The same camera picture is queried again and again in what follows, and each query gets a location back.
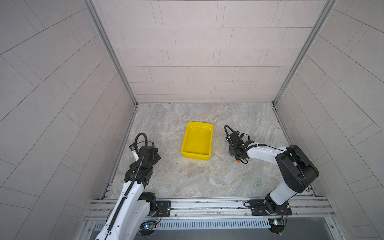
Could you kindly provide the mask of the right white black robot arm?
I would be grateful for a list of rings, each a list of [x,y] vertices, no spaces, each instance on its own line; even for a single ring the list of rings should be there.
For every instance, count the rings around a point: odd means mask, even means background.
[[[310,184],[319,176],[319,171],[297,145],[276,148],[250,140],[245,133],[224,127],[229,143],[230,156],[248,164],[249,159],[258,159],[279,167],[283,181],[265,197],[261,209],[269,215],[287,215],[282,206],[296,194],[309,190]]]

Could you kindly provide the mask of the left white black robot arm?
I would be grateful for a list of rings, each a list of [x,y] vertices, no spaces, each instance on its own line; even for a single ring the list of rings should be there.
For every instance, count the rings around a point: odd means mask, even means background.
[[[115,207],[96,240],[133,240],[147,216],[157,210],[155,193],[145,192],[154,172],[153,165],[160,159],[159,149],[150,143],[138,150],[130,149],[136,159],[125,174],[125,183]]]

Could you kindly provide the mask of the yellow plastic bin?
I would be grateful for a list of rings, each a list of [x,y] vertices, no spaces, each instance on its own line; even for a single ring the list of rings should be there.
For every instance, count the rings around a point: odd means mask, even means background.
[[[208,161],[212,154],[214,125],[188,122],[181,149],[184,158]]]

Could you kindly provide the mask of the left green circuit board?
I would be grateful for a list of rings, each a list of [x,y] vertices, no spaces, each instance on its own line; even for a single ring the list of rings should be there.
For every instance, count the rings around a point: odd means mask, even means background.
[[[157,226],[156,221],[146,221],[140,225],[140,230],[141,231],[152,231],[156,228],[156,226]]]

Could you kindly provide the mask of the right circuit board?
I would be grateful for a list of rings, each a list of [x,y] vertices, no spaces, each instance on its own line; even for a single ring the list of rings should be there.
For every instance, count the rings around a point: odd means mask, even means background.
[[[269,231],[274,234],[281,234],[286,226],[286,223],[283,219],[268,219],[270,228]]]

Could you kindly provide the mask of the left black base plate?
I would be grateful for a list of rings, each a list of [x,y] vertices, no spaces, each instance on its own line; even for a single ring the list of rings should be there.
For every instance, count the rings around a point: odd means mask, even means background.
[[[169,217],[171,211],[171,201],[150,202],[150,212],[148,218]]]

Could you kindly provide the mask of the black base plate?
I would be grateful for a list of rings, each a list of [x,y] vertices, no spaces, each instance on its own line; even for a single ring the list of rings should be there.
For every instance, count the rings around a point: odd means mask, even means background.
[[[266,200],[256,199],[246,201],[244,207],[251,210],[252,216],[292,215],[292,210],[288,202],[285,202],[280,206],[275,205],[274,203],[267,205]]]
[[[169,217],[171,211],[171,201],[150,202],[150,212],[148,218]]]

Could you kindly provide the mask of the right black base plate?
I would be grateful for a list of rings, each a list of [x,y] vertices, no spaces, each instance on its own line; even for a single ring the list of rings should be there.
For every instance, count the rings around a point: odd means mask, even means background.
[[[267,205],[266,200],[256,199],[246,201],[244,207],[251,210],[252,216],[292,215],[292,210],[288,202],[285,202],[280,206],[275,205],[274,203]]]

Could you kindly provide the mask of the aluminium mounting rail frame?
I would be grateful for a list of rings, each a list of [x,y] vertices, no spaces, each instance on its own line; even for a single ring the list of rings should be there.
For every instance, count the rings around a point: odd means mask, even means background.
[[[153,219],[238,219],[254,218],[244,203],[258,197],[170,199],[169,217]],[[85,213],[85,221],[105,221],[116,200],[93,200]],[[295,196],[288,200],[290,218],[334,217],[336,214],[326,197]]]

